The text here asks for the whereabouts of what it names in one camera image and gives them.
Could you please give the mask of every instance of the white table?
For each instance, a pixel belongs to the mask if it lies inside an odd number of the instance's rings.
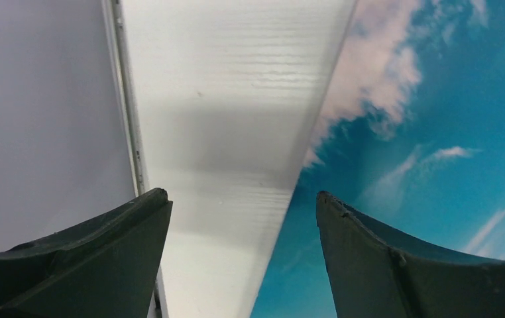
[[[351,6],[125,1],[146,182],[174,201],[170,318],[250,315]]]

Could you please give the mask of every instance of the gray surface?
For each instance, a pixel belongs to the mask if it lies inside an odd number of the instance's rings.
[[[0,1],[0,250],[134,196],[99,1]]]

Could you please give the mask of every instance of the blue sky print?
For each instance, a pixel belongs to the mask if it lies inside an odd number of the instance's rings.
[[[505,0],[360,0],[352,19],[252,318],[336,317],[323,189],[505,259]]]

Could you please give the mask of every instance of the printed sky poster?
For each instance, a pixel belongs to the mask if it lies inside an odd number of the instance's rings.
[[[505,259],[505,0],[359,0],[350,22],[252,318],[336,317],[320,190]]]

